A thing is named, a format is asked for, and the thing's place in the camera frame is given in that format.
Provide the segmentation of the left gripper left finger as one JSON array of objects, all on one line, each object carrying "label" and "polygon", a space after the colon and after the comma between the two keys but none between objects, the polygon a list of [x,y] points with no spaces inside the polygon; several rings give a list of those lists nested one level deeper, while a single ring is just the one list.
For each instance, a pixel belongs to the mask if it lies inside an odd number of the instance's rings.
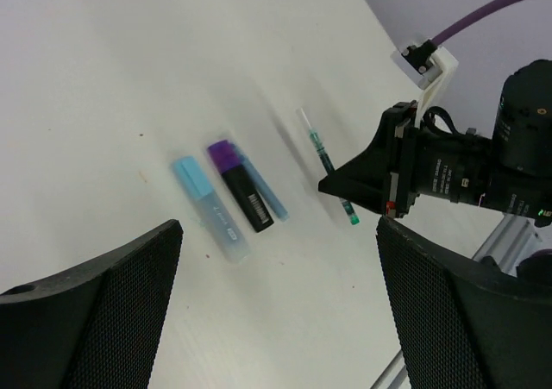
[{"label": "left gripper left finger", "polygon": [[146,388],[183,229],[130,243],[1,295],[3,388]]}]

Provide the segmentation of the black purple highlighter pen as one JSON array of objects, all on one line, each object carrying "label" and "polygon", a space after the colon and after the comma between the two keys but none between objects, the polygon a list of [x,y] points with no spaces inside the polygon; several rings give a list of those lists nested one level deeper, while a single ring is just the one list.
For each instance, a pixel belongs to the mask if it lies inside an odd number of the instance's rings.
[{"label": "black purple highlighter pen", "polygon": [[259,233],[273,225],[267,207],[230,142],[217,141],[207,147],[207,152],[253,230]]}]

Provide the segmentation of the light blue pen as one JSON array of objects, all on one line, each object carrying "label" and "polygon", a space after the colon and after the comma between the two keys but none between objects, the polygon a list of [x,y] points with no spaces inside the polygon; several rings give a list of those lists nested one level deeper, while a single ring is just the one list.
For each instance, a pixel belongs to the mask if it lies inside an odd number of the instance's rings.
[{"label": "light blue pen", "polygon": [[245,237],[198,161],[193,156],[179,158],[172,170],[225,258],[232,263],[245,260],[249,255]]}]

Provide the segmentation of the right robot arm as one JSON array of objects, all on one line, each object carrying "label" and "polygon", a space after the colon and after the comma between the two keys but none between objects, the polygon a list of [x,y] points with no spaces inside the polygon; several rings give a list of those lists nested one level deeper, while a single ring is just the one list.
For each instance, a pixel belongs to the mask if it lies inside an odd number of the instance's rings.
[{"label": "right robot arm", "polygon": [[492,138],[460,133],[432,106],[384,111],[368,147],[319,181],[318,190],[388,217],[421,195],[551,224],[551,63],[536,60],[505,81]]}]

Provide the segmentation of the green refill pen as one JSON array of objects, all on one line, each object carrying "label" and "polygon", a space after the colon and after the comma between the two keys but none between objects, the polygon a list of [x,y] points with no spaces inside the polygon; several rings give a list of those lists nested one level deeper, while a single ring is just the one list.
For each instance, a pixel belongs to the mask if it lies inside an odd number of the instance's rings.
[{"label": "green refill pen", "polygon": [[[327,153],[327,150],[323,144],[323,141],[318,134],[316,128],[311,124],[311,121],[305,111],[304,108],[298,108],[296,110],[296,113],[298,115],[298,118],[304,125],[306,131],[308,132],[310,143],[315,148],[317,156],[319,160],[322,163],[322,166],[327,174],[330,174],[335,171],[335,167],[333,165],[333,162],[331,161],[329,154]],[[354,210],[353,205],[344,198],[339,198],[340,204],[342,208],[344,209],[345,213],[348,216],[348,220],[352,225],[357,225],[360,222],[360,218],[358,217],[356,211]]]}]

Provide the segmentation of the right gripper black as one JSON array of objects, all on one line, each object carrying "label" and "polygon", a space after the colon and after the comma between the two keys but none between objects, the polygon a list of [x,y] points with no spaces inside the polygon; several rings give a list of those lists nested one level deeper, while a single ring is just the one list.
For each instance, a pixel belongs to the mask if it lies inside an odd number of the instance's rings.
[{"label": "right gripper black", "polygon": [[382,216],[406,216],[418,197],[411,187],[416,112],[415,102],[384,111],[368,147],[321,179],[318,190]]}]

